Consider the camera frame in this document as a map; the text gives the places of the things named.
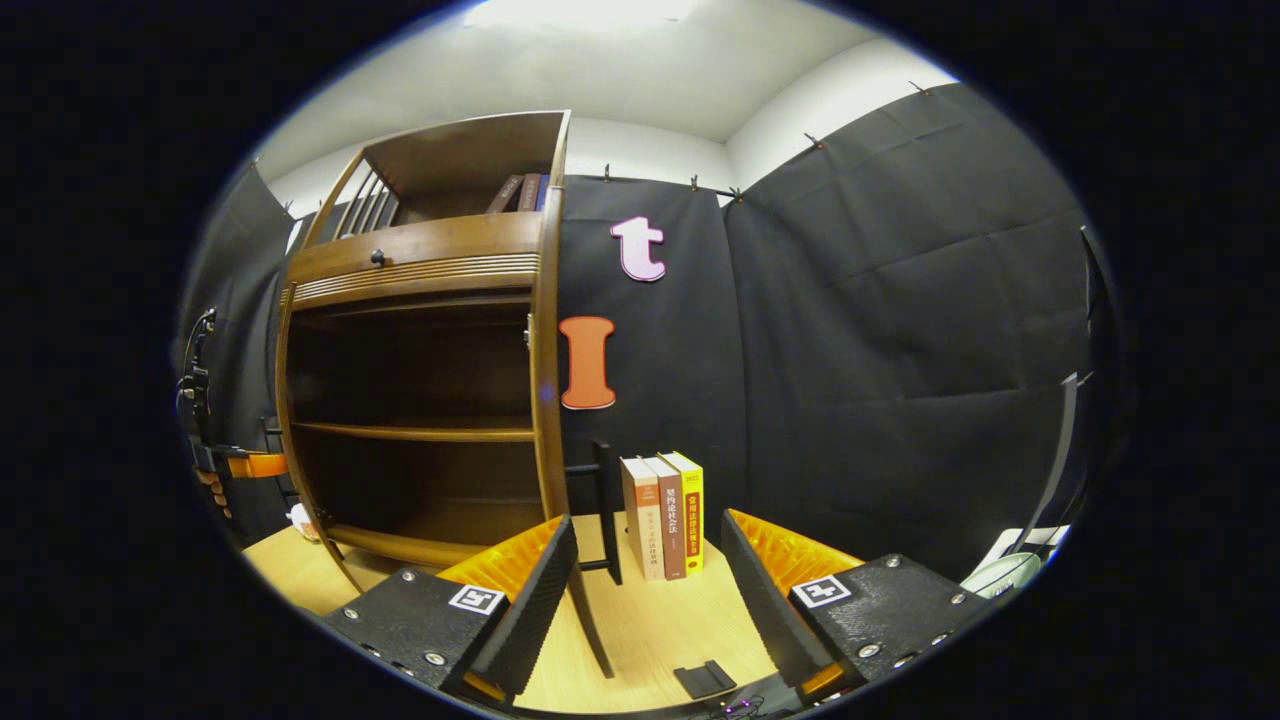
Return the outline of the reddish brown book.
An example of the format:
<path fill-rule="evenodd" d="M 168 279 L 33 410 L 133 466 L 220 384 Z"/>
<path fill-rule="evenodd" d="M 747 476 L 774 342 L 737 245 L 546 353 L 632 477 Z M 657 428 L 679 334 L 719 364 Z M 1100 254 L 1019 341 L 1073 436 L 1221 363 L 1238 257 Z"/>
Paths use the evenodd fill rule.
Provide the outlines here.
<path fill-rule="evenodd" d="M 685 550 L 684 478 L 660 456 L 644 459 L 655 473 L 659 488 L 660 539 L 664 561 L 664 579 L 684 579 L 687 575 Z"/>

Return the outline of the small black stand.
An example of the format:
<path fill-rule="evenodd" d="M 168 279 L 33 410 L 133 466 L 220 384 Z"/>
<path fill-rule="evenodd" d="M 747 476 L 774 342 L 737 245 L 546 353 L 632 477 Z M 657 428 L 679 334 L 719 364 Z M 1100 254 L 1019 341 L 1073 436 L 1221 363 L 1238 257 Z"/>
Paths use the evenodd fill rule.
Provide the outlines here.
<path fill-rule="evenodd" d="M 677 667 L 673 675 L 691 700 L 723 694 L 739 685 L 716 660 L 696 667 Z"/>

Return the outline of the beige book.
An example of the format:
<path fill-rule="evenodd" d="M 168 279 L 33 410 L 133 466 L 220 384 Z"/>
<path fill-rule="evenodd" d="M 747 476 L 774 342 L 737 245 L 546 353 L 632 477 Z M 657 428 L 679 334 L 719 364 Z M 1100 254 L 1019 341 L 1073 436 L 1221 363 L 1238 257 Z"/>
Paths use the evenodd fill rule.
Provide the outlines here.
<path fill-rule="evenodd" d="M 622 457 L 620 465 L 631 552 L 645 582 L 662 582 L 666 561 L 659 478 L 641 457 Z"/>

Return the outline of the black backdrop cloth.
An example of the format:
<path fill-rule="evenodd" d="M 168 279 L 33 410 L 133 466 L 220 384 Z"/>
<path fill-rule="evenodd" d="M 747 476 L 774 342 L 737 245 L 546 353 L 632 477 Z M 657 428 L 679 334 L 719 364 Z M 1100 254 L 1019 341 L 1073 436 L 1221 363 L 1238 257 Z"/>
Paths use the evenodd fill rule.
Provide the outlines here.
<path fill-rule="evenodd" d="M 564 156 L 557 357 L 568 486 L 594 441 L 705 473 L 705 539 L 733 509 L 951 579 L 1066 524 L 1108 379 L 1101 254 L 1065 179 L 966 85 L 842 126 L 744 193 L 572 174 Z M 255 170 L 204 232 L 195 320 L 209 442 L 270 454 L 284 209 Z M 179 421 L 186 457 L 186 433 Z"/>

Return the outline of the white round device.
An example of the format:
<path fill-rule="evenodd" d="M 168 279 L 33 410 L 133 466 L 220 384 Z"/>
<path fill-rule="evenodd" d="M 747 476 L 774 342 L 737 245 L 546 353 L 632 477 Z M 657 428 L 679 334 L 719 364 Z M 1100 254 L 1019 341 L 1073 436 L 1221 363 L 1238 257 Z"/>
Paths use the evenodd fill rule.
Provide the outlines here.
<path fill-rule="evenodd" d="M 984 600 L 992 600 L 1025 587 L 1042 566 L 1043 561 L 1037 553 L 1009 553 L 978 568 L 960 587 Z"/>

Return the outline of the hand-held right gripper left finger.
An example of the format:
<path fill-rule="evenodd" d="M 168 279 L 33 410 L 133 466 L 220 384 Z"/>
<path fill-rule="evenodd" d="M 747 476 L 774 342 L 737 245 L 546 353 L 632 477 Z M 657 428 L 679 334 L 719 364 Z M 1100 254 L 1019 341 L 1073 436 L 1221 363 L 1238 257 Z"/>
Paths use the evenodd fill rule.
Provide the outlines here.
<path fill-rule="evenodd" d="M 412 682 L 502 706 L 525 692 L 577 556 L 559 515 L 435 575 L 402 568 L 321 620 Z"/>

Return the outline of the wooden double-door shoe cabinet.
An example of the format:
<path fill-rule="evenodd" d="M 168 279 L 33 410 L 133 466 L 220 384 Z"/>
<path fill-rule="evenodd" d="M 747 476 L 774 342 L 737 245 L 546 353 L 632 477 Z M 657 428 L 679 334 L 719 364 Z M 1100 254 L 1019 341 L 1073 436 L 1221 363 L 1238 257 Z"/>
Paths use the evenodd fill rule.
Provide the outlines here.
<path fill-rule="evenodd" d="M 532 304 L 545 304 L 557 329 L 568 135 L 566 110 L 521 111 L 365 145 L 293 254 L 486 214 L 509 176 L 550 176 L 535 252 L 297 282 L 287 359 L 294 446 L 343 555 L 443 568 L 549 520 L 529 322 Z"/>

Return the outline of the ceiling light panel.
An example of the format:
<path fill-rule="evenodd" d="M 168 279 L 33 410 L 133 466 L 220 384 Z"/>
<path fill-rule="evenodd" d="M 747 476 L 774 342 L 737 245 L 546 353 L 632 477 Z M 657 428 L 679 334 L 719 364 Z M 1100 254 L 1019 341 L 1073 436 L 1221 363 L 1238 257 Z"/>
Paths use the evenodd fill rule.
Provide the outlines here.
<path fill-rule="evenodd" d="M 689 15 L 699 0 L 484 0 L 463 14 L 466 27 L 556 27 L 605 31 Z"/>

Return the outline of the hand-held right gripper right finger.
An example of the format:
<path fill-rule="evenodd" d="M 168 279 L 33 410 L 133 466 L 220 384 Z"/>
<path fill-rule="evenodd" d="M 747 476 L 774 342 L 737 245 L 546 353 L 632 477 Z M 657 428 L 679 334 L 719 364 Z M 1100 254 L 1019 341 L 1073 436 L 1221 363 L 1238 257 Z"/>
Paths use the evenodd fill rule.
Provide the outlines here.
<path fill-rule="evenodd" d="M 728 509 L 721 551 L 762 642 L 800 700 L 896 676 L 991 607 L 902 556 L 863 561 Z"/>

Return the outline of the wooden drawer with black knob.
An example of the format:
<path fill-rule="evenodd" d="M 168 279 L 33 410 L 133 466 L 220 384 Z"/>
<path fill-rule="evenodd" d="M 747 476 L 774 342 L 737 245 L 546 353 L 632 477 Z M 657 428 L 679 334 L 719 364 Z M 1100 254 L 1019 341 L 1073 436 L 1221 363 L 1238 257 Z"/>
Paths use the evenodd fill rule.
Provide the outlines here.
<path fill-rule="evenodd" d="M 305 283 L 394 265 L 535 252 L 541 214 L 511 211 L 420 222 L 300 250 L 287 279 Z"/>

